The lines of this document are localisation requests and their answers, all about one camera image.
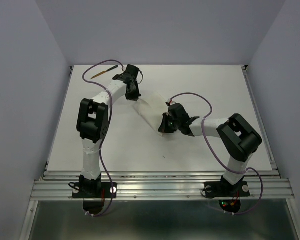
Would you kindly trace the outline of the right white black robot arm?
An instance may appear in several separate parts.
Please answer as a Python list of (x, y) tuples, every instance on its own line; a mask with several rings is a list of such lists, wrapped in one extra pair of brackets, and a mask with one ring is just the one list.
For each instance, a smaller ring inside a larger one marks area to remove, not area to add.
[[(258, 132), (238, 113), (225, 119), (207, 119), (198, 116), (179, 119), (164, 113), (158, 132), (172, 134), (176, 131), (189, 137), (204, 137), (212, 155), (225, 169), (220, 182), (221, 192), (225, 195), (231, 195), (237, 191), (238, 183), (243, 180), (251, 156), (262, 143), (262, 138)], [(221, 139), (229, 154), (227, 165), (223, 164), (217, 157), (208, 142), (208, 137)]]

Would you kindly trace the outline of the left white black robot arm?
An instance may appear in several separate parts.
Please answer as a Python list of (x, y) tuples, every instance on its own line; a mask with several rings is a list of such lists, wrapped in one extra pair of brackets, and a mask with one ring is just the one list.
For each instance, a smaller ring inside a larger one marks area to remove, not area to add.
[(78, 191), (96, 197), (101, 191), (101, 148), (107, 135), (113, 104), (121, 97), (137, 101), (140, 92), (137, 80), (131, 76), (115, 76), (102, 92), (80, 102), (76, 130), (82, 140), (83, 167), (79, 176)]

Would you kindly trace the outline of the white cloth napkin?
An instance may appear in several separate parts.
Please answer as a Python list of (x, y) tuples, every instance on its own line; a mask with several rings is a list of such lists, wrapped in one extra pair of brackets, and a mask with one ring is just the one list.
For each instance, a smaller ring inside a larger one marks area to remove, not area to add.
[(158, 92), (154, 91), (146, 96), (140, 97), (133, 105), (136, 113), (151, 127), (160, 137), (158, 131), (161, 126), (163, 114), (167, 112), (166, 100)]

